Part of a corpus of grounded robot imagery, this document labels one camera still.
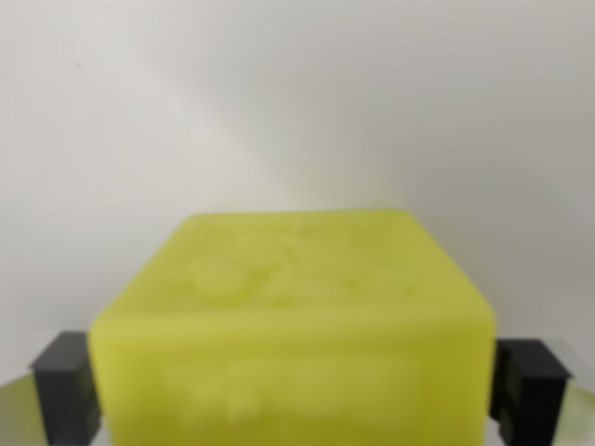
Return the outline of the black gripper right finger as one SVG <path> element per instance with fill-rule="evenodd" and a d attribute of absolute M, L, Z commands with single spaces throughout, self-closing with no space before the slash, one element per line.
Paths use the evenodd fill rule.
<path fill-rule="evenodd" d="M 505 445 L 592 445 L 594 367 L 562 340 L 499 338 L 489 416 Z"/>

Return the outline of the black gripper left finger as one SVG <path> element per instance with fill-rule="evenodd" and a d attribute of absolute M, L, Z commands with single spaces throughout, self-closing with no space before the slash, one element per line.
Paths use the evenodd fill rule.
<path fill-rule="evenodd" d="M 1 363 L 3 445 L 91 445 L 101 408 L 87 333 L 62 331 L 42 337 Z"/>

